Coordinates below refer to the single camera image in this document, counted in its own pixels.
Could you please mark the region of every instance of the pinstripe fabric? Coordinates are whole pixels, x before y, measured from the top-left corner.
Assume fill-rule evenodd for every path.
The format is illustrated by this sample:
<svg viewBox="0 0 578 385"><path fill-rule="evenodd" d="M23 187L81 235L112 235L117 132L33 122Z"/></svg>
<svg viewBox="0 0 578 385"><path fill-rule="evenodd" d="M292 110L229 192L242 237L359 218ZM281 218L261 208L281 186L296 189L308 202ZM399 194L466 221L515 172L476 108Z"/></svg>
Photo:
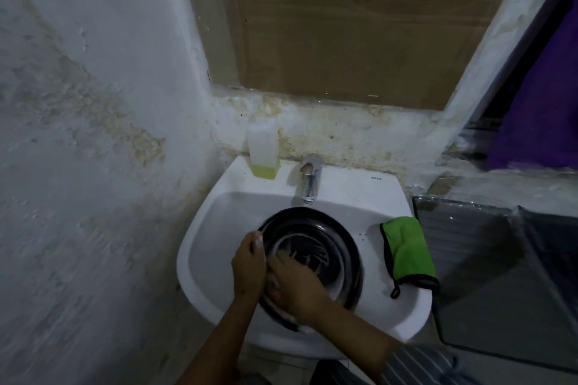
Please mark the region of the pinstripe fabric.
<svg viewBox="0 0 578 385"><path fill-rule="evenodd" d="M388 360L383 385L479 385L444 347L405 346Z"/></svg>

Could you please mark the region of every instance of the purple curtain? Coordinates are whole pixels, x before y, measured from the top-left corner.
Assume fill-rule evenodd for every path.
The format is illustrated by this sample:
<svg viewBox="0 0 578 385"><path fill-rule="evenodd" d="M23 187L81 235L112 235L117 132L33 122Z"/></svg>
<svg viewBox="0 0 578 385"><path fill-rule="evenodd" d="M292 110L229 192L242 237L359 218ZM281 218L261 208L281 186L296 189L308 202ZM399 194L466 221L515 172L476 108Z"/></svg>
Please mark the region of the purple curtain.
<svg viewBox="0 0 578 385"><path fill-rule="evenodd" d="M578 0L532 66L497 139L488 169L578 168Z"/></svg>

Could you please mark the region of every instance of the green towel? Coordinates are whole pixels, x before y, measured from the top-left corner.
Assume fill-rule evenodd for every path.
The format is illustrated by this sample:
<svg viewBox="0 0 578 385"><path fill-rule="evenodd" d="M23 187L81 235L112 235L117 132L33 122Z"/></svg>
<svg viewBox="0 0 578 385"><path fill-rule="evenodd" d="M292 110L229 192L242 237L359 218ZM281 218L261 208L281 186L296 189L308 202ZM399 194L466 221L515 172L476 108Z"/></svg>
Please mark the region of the green towel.
<svg viewBox="0 0 578 385"><path fill-rule="evenodd" d="M395 284L391 298L399 297L399 286L404 283L431 289L437 295L439 281L419 221L402 216L379 227L384 239L383 257Z"/></svg>

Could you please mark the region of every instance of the translucent bottle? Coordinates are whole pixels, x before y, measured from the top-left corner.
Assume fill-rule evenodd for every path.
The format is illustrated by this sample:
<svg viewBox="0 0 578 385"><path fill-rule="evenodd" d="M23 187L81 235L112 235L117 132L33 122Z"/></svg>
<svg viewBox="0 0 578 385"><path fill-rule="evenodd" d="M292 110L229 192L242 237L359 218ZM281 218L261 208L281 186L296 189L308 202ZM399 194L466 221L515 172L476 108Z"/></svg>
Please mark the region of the translucent bottle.
<svg viewBox="0 0 578 385"><path fill-rule="evenodd" d="M257 111L249 119L247 143L253 175L274 180L281 166L277 118L267 116L263 109Z"/></svg>

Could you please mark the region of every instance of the person's right hand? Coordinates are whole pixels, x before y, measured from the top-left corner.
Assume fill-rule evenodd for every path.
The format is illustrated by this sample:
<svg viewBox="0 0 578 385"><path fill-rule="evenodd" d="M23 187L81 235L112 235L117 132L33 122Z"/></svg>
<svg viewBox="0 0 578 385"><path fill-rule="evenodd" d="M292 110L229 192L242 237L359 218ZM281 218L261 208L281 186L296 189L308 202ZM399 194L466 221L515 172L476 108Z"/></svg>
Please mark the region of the person's right hand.
<svg viewBox="0 0 578 385"><path fill-rule="evenodd" d="M320 280L285 251L278 251L267 264L278 282L277 286L269 283L268 297L298 322L311 325L321 306L331 301Z"/></svg>

